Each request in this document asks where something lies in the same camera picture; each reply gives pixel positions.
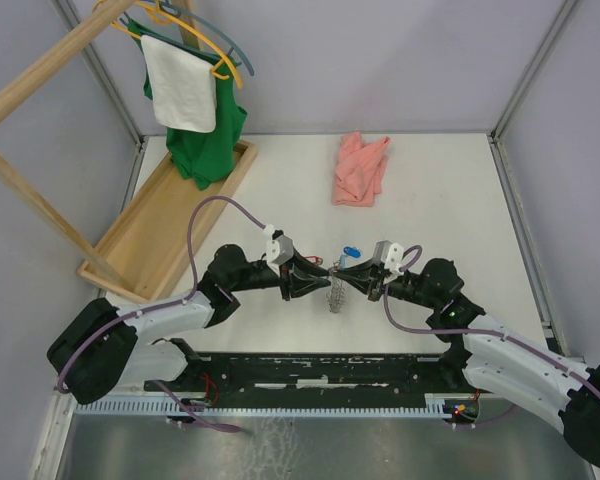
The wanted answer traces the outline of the red tagged key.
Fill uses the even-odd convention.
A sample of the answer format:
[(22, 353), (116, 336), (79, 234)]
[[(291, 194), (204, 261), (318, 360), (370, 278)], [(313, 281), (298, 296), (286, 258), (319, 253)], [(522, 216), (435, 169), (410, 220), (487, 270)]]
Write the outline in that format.
[(320, 263), (323, 262), (323, 259), (321, 257), (318, 257), (318, 256), (308, 256), (308, 257), (305, 257), (305, 258), (307, 260), (315, 263), (315, 264), (320, 264)]

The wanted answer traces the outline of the blue tagged key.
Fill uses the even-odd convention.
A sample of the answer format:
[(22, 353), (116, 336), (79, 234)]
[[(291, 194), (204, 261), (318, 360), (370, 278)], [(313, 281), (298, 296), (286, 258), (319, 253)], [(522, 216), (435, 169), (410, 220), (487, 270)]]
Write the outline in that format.
[(341, 261), (345, 261), (347, 258), (359, 259), (361, 257), (361, 251), (352, 246), (345, 246), (342, 249), (342, 253), (339, 257)]

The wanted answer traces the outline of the keyring holder with blue handle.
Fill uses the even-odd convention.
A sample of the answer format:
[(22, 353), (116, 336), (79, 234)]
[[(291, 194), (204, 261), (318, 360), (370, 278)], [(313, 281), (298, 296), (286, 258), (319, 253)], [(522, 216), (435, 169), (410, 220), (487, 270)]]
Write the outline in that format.
[(335, 276), (335, 273), (342, 270), (345, 266), (346, 256), (341, 255), (329, 269), (331, 286), (327, 294), (327, 302), (329, 312), (332, 314), (340, 313), (345, 303), (345, 283)]

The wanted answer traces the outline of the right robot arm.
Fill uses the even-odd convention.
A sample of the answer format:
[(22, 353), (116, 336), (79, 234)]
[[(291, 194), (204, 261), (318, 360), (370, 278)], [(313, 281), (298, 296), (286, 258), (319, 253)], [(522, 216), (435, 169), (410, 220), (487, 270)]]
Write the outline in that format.
[(591, 367), (538, 346), (471, 302), (454, 263), (428, 261), (421, 272), (388, 270), (380, 261), (338, 270), (337, 279), (371, 301), (405, 301), (431, 310), (426, 328), (449, 344), (438, 368), (447, 389), (500, 396), (556, 429), (581, 458), (600, 469), (600, 364)]

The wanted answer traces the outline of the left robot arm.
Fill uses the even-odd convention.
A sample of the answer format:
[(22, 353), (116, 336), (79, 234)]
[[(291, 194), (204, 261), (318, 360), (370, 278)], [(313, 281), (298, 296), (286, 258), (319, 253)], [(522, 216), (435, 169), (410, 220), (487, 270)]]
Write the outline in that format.
[(201, 366), (181, 339), (186, 331), (226, 321), (240, 306), (236, 293), (277, 289), (283, 300), (300, 298), (330, 286), (329, 273), (298, 253), (270, 266), (250, 261), (241, 247), (220, 247), (195, 289), (162, 302), (112, 305), (90, 301), (47, 350), (58, 375), (58, 389), (81, 405), (116, 388), (161, 380), (189, 390), (201, 378)]

